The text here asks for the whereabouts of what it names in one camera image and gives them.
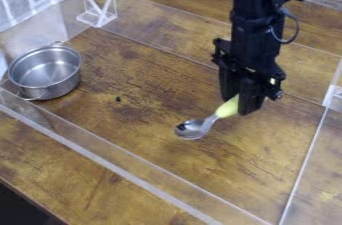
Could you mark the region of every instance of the clear acrylic enclosure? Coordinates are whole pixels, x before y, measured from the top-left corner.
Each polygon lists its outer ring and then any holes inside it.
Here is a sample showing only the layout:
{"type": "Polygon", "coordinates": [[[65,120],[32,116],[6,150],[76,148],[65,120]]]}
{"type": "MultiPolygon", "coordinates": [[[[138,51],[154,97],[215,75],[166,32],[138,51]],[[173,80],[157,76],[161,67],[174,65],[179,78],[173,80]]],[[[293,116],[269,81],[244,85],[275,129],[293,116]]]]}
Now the clear acrylic enclosure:
{"type": "MultiPolygon", "coordinates": [[[[109,4],[94,1],[100,10],[109,4]]],[[[316,219],[336,224],[342,177],[324,171],[329,162],[340,162],[333,159],[342,151],[340,58],[328,56],[331,67],[308,78],[305,71],[320,69],[317,58],[325,54],[284,46],[283,100],[267,101],[247,117],[217,121],[201,140],[184,141],[173,127],[211,115],[221,104],[209,55],[212,39],[229,38],[229,24],[148,0],[114,0],[113,7],[113,20],[93,29],[78,17],[92,9],[88,1],[66,0],[57,15],[49,14],[60,18],[61,34],[28,41],[18,51],[2,50],[8,64],[32,43],[37,47],[62,40],[84,63],[78,88],[50,101],[20,99],[3,77],[0,110],[207,224],[304,224],[316,219]],[[297,81],[307,87],[297,88],[297,81]]],[[[101,13],[92,15],[100,19],[101,13]]],[[[18,26],[36,27],[24,23],[18,26]]],[[[1,34],[2,46],[10,34],[1,34]]]]}

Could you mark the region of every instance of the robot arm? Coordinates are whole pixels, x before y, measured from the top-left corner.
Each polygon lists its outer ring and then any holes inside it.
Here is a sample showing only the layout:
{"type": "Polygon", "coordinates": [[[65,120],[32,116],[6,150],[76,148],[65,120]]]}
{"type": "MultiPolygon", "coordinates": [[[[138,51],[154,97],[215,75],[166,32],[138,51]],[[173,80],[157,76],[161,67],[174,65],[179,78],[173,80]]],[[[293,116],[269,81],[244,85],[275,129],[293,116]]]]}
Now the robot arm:
{"type": "Polygon", "coordinates": [[[280,45],[293,41],[299,32],[295,16],[281,6],[289,0],[233,0],[231,41],[215,39],[212,62],[219,66],[224,101],[239,95],[237,112],[247,115],[267,98],[281,97],[285,73],[275,63],[280,45]],[[283,40],[284,18],[296,22],[289,40],[283,40]]]}

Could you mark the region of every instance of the wooden table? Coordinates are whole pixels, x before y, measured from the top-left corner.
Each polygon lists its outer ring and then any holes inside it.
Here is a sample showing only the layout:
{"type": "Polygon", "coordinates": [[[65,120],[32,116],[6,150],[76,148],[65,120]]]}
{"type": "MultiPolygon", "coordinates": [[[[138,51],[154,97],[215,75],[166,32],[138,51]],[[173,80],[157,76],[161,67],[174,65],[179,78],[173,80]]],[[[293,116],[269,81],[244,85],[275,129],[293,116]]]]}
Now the wooden table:
{"type": "MultiPolygon", "coordinates": [[[[216,20],[225,20],[231,4],[231,0],[150,1],[216,20]]],[[[297,3],[291,8],[303,23],[299,44],[284,48],[279,57],[291,75],[284,89],[289,94],[249,116],[219,121],[204,140],[179,141],[172,127],[211,114],[220,104],[208,53],[173,55],[100,29],[70,40],[84,59],[78,88],[60,99],[36,103],[269,223],[279,221],[288,200],[342,47],[340,14],[297,3]]],[[[205,24],[203,17],[191,18],[184,21],[174,15],[161,26],[148,24],[154,34],[142,42],[179,53],[181,36],[192,32],[200,37],[197,25],[205,24]],[[170,44],[160,38],[165,34],[170,44]]],[[[205,38],[193,42],[196,50],[211,48],[201,42],[205,38]]],[[[203,223],[20,121],[0,116],[0,178],[66,223],[203,223]]]]}

